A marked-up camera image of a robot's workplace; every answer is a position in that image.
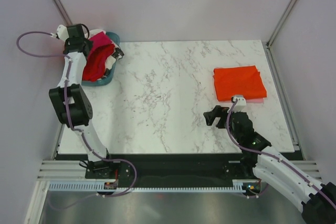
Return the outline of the magenta t shirt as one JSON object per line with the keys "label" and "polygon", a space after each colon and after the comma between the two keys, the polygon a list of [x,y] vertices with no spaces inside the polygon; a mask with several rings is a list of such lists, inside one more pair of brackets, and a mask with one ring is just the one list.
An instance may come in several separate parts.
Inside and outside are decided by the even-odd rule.
{"label": "magenta t shirt", "polygon": [[106,49],[107,51],[113,52],[115,49],[112,40],[102,31],[90,37],[89,40],[92,42],[91,53],[100,49]]}

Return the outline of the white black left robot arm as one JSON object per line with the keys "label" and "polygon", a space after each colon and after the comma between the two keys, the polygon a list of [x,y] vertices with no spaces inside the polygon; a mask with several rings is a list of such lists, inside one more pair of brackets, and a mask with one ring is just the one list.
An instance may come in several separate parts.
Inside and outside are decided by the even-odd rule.
{"label": "white black left robot arm", "polygon": [[82,86],[82,74],[87,63],[92,42],[84,30],[83,24],[58,28],[57,36],[65,36],[65,66],[56,88],[49,90],[59,122],[67,126],[78,137],[87,152],[88,160],[80,162],[86,169],[86,179],[109,179],[115,173],[115,165],[106,159],[107,148],[100,141],[93,126],[93,108]]}

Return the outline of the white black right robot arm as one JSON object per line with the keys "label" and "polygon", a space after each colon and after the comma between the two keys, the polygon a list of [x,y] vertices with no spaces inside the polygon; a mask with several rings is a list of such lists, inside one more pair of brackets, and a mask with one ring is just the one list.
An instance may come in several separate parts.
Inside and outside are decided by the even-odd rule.
{"label": "white black right robot arm", "polygon": [[243,154],[241,174],[257,177],[286,197],[301,212],[305,223],[335,223],[335,184],[313,178],[278,152],[257,133],[245,112],[217,105],[203,114],[211,126],[216,118]]}

